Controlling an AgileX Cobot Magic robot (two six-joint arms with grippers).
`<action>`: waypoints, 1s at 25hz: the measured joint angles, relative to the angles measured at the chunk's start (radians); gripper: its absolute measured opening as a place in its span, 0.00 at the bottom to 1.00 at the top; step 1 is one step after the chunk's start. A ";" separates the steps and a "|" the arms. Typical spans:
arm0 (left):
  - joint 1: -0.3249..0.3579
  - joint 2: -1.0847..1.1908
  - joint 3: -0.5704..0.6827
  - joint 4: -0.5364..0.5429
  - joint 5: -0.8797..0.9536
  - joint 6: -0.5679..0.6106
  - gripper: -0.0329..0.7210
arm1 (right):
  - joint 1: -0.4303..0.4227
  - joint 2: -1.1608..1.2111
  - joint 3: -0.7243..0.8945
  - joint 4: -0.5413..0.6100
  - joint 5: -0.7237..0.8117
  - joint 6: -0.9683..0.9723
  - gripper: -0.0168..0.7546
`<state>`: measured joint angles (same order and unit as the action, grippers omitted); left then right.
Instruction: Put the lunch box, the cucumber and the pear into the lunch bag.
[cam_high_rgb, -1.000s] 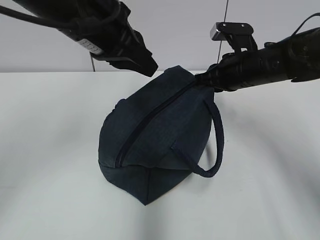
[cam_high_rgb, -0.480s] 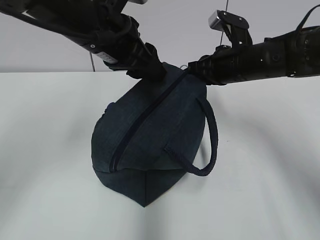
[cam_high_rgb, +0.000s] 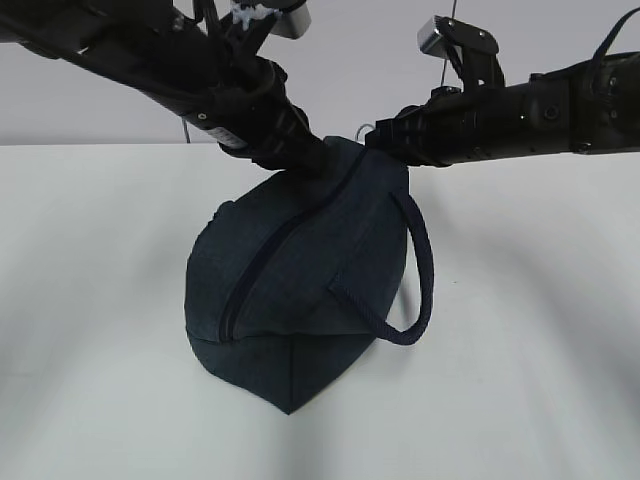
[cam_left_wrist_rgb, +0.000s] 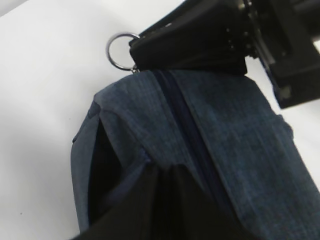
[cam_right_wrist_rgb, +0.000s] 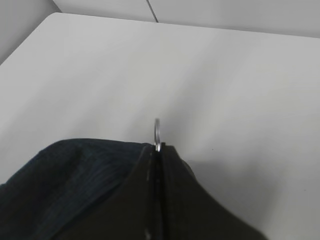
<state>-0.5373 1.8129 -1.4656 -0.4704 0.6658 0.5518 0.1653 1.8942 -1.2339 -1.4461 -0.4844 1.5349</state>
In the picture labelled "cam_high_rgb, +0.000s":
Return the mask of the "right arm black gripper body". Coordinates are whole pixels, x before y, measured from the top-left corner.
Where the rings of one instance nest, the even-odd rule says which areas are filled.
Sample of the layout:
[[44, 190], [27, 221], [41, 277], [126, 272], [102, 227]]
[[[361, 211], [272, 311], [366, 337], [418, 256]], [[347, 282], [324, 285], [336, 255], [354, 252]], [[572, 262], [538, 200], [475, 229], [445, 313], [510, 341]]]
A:
[[394, 158], [408, 166], [446, 168], [477, 162], [480, 150], [469, 141], [476, 129], [480, 92], [438, 87], [426, 104], [404, 107], [394, 118]]

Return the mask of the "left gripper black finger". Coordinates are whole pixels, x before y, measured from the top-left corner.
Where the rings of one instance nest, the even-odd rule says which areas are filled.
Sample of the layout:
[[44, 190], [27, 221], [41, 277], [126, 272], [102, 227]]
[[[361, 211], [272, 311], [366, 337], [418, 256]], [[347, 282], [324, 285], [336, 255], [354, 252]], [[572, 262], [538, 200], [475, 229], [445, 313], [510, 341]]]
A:
[[280, 168], [305, 176], [320, 176], [327, 169], [328, 146], [314, 135], [287, 139], [279, 156]]

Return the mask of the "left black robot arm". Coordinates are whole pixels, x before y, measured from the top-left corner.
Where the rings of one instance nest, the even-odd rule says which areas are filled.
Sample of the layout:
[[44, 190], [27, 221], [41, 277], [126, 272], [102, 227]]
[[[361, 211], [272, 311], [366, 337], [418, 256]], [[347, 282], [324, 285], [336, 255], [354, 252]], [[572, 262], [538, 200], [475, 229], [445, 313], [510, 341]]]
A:
[[267, 170], [321, 172], [327, 148], [286, 93], [287, 73], [259, 51], [300, 38], [303, 1], [5, 1], [1, 39], [132, 88]]

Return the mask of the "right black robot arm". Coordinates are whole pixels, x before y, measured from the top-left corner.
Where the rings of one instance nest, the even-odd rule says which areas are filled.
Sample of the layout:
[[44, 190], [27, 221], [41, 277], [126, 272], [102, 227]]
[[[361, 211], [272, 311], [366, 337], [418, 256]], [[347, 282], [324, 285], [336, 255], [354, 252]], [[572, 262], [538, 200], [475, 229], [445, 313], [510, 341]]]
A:
[[410, 166], [456, 164], [639, 149], [639, 54], [610, 48], [636, 9], [611, 28], [593, 56], [509, 86], [499, 45], [486, 29], [433, 16], [417, 35], [420, 51], [448, 61], [460, 87], [441, 85], [423, 105], [379, 120], [369, 148]]

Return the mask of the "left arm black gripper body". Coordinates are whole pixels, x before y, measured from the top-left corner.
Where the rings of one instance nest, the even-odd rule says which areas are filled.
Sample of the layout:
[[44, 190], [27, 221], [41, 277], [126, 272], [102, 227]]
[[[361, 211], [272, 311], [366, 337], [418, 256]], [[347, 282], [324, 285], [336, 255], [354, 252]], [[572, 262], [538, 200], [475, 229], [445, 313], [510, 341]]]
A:
[[267, 170], [306, 168], [313, 134], [286, 94], [286, 73], [261, 56], [232, 61], [227, 80], [211, 69], [187, 70], [179, 86], [197, 98], [186, 108], [188, 123], [224, 152]]

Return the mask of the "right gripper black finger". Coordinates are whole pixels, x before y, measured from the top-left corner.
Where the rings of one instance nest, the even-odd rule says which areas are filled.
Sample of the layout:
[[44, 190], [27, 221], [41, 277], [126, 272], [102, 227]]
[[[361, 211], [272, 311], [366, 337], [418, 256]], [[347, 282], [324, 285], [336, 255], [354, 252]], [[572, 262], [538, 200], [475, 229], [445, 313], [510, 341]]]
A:
[[399, 160], [409, 160], [411, 157], [410, 137], [401, 124], [402, 121], [397, 119], [377, 121], [374, 128], [365, 135], [365, 146]]

